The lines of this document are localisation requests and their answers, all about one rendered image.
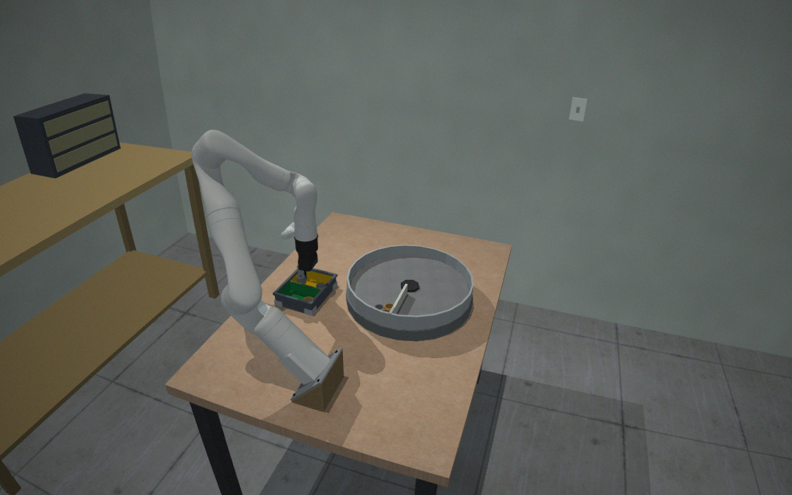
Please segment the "dark grey divided bin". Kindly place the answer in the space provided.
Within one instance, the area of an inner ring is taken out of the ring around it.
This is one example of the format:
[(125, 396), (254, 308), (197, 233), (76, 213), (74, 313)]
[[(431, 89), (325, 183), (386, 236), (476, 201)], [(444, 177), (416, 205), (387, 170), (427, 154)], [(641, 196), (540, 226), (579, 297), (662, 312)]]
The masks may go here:
[[(324, 272), (314, 267), (310, 272), (306, 272), (306, 274), (306, 284), (300, 284), (298, 280), (296, 280), (298, 269), (290, 274), (289, 278), (284, 280), (283, 284), (278, 286), (276, 291), (273, 292), (273, 295), (276, 296), (274, 306), (290, 308), (298, 312), (310, 314), (310, 316), (315, 314), (322, 302), (324, 302), (328, 295), (332, 294), (333, 289), (338, 286), (338, 281), (336, 281), (338, 274)], [(326, 285), (323, 286), (322, 289), (317, 288), (316, 285), (321, 283)], [(306, 296), (311, 296), (313, 300), (311, 302), (304, 300)]]

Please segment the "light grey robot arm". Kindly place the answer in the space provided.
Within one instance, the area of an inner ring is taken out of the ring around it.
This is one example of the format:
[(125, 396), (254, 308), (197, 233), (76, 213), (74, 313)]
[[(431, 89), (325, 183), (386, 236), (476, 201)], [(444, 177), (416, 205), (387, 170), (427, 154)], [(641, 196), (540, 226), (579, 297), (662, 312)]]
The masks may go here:
[(245, 167), (255, 181), (286, 191), (296, 198), (294, 223), (316, 223), (316, 187), (300, 173), (274, 165), (220, 131), (207, 131), (192, 148), (192, 162), (200, 182), (210, 235), (221, 252), (228, 285), (222, 305), (241, 326), (258, 336), (302, 384), (316, 380), (330, 358), (279, 308), (267, 306), (250, 256), (238, 202), (224, 188), (221, 165), (232, 160)]

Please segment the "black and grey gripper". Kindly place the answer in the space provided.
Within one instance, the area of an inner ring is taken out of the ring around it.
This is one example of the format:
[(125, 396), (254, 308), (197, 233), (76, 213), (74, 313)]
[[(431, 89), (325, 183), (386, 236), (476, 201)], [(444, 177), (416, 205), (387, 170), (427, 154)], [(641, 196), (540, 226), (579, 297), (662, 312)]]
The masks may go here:
[[(311, 228), (298, 228), (291, 223), (282, 233), (282, 239), (294, 237), (298, 252), (298, 277), (304, 278), (318, 262), (318, 234), (316, 223)], [(315, 253), (314, 253), (315, 252)]]

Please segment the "grey round turntable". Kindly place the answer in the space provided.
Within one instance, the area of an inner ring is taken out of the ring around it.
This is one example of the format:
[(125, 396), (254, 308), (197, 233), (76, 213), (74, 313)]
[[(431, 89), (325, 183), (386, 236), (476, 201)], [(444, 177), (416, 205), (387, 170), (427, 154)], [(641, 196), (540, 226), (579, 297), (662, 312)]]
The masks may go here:
[[(448, 335), (468, 319), (474, 301), (474, 278), (468, 267), (424, 245), (372, 250), (350, 266), (346, 283), (348, 310), (354, 320), (394, 340)], [(390, 312), (374, 308), (386, 303), (393, 303)]]

